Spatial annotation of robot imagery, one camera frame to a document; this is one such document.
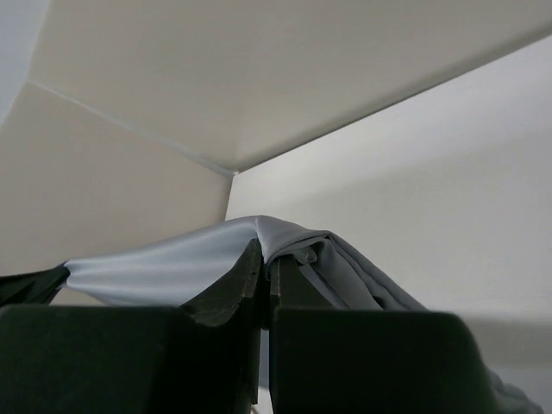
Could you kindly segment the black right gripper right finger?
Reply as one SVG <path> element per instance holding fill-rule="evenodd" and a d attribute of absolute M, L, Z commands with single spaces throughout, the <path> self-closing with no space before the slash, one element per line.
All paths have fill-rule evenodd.
<path fill-rule="evenodd" d="M 467 325 L 448 313 L 338 310 L 292 257 L 270 268 L 277 413 L 495 413 Z"/>

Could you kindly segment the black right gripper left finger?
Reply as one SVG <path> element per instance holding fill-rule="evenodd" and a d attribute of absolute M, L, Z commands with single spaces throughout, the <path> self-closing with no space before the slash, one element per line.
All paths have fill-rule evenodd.
<path fill-rule="evenodd" d="M 260 244 L 178 307 L 1 306 L 4 413 L 247 413 Z"/>

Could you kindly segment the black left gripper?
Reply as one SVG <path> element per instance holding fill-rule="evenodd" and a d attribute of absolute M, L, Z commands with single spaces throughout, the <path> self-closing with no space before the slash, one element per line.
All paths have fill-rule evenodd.
<path fill-rule="evenodd" d="M 69 270 L 60 265 L 51 269 L 2 276 L 0 304 L 50 304 L 69 277 Z"/>

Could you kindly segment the grey cloth placemat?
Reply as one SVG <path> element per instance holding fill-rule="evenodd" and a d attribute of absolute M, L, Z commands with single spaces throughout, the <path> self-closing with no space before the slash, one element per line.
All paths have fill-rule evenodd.
<path fill-rule="evenodd" d="M 269 216 L 230 220 L 124 253 L 69 260 L 67 286 L 105 304 L 183 304 L 220 279 L 257 239 L 264 267 L 290 256 L 330 301 L 359 309 L 423 307 L 342 238 Z"/>

